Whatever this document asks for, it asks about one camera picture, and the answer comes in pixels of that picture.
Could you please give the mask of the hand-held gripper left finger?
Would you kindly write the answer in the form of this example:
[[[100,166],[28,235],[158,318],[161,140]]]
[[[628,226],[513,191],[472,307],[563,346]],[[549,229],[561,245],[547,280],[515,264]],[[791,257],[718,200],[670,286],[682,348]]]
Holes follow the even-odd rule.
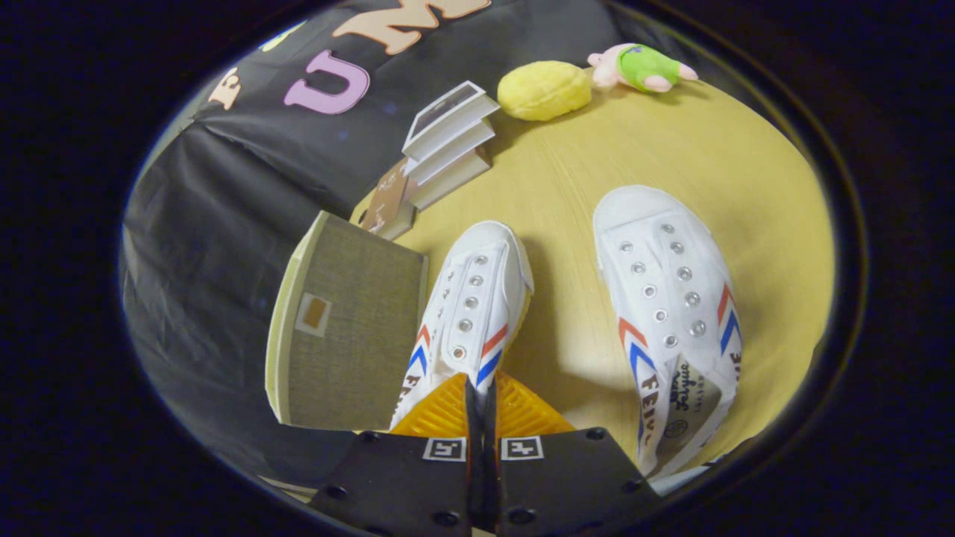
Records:
[[[456,374],[395,432],[359,433],[308,506],[354,533],[470,536],[484,476],[474,399],[467,375]]]

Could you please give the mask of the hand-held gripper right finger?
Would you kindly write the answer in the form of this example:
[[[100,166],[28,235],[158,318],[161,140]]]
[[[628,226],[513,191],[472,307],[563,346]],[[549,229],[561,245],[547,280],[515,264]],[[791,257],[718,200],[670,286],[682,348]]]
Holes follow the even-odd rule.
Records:
[[[492,382],[483,463],[483,509],[498,536],[629,533],[663,508],[607,428],[570,425],[505,373]]]

